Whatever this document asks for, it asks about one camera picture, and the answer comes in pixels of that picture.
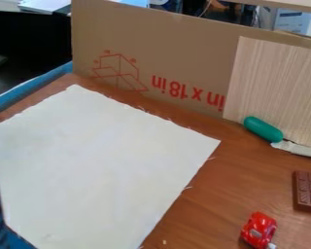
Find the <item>red toy car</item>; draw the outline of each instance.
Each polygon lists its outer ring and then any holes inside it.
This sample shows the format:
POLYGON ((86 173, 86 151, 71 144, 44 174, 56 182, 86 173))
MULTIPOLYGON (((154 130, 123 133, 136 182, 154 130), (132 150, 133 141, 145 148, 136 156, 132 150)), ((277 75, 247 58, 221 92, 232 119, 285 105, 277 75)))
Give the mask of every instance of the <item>red toy car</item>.
POLYGON ((241 231, 241 237, 256 249, 275 248, 270 243, 277 229, 277 222, 260 213, 253 213, 241 231))

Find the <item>chocolate bar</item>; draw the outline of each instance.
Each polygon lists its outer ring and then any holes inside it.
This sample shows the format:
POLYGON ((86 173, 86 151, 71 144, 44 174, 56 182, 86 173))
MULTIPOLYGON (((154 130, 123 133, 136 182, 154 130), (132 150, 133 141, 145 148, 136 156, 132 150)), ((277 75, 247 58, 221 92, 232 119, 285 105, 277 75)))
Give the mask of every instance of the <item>chocolate bar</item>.
POLYGON ((295 171, 293 174, 294 209, 311 213, 311 173, 295 171))

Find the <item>cardboard box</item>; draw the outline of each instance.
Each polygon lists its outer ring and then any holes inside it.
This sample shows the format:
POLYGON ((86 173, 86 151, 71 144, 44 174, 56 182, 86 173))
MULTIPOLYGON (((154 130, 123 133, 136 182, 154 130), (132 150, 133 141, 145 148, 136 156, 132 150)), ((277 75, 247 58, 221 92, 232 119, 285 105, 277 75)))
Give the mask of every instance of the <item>cardboard box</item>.
POLYGON ((260 7, 258 20, 261 28, 270 30, 286 30, 305 35, 308 31, 311 13, 260 7))
POLYGON ((311 49, 311 39, 104 0, 74 0, 74 71, 222 117, 241 36, 311 49))

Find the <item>wooden tabletop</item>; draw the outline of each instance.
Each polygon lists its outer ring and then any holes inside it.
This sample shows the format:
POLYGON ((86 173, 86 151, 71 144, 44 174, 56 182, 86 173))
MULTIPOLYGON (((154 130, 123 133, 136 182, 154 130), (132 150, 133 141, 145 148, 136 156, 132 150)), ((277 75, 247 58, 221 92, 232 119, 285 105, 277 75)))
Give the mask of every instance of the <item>wooden tabletop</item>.
POLYGON ((76 75, 65 75, 3 111, 0 122, 73 84, 222 140, 213 159, 191 180, 192 188, 183 191, 146 238, 143 249, 250 248, 239 240, 239 234, 255 211, 278 222, 273 242, 279 249, 311 249, 311 214, 294 211, 292 200, 292 173, 311 171, 311 159, 273 149, 240 124, 76 75))

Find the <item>green object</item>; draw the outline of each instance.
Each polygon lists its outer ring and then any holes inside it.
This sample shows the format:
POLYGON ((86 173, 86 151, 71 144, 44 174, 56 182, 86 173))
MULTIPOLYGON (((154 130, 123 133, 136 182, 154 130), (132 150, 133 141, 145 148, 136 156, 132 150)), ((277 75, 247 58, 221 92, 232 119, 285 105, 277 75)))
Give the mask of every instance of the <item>green object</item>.
POLYGON ((255 117, 247 117, 244 120, 244 126, 254 134, 270 142, 278 143, 284 138, 281 130, 255 117))

